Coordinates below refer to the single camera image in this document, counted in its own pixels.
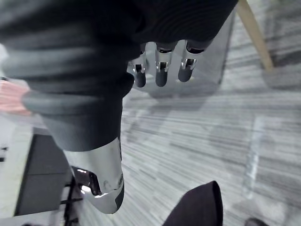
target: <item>chair leg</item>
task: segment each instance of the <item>chair leg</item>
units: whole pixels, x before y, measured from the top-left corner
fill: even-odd
[[[270,72],[273,70],[273,62],[269,55],[268,48],[262,37],[255,16],[247,2],[247,0],[239,0],[237,4],[237,13],[243,22],[260,58],[264,68]]]

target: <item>floor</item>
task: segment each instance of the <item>floor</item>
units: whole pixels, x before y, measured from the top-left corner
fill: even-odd
[[[83,226],[162,225],[188,190],[216,180],[224,225],[301,222],[301,4],[248,1],[276,69],[265,73],[236,16],[219,86],[199,78],[171,95],[133,89],[122,119],[126,195],[114,215],[88,202]]]

